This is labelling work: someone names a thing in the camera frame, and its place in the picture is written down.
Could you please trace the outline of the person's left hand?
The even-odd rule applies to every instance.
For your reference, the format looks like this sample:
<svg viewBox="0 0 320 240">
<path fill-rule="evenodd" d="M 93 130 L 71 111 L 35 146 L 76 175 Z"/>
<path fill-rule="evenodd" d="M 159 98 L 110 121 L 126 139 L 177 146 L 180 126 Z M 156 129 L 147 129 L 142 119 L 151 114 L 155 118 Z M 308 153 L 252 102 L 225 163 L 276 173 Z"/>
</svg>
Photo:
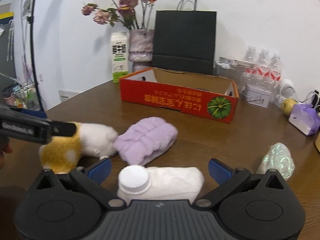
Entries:
<svg viewBox="0 0 320 240">
<path fill-rule="evenodd" d="M 10 146 L 10 140 L 8 137 L 1 135 L 0 136 L 0 169 L 5 165 L 5 156 L 4 154 L 9 154 L 12 152 Z"/>
</svg>

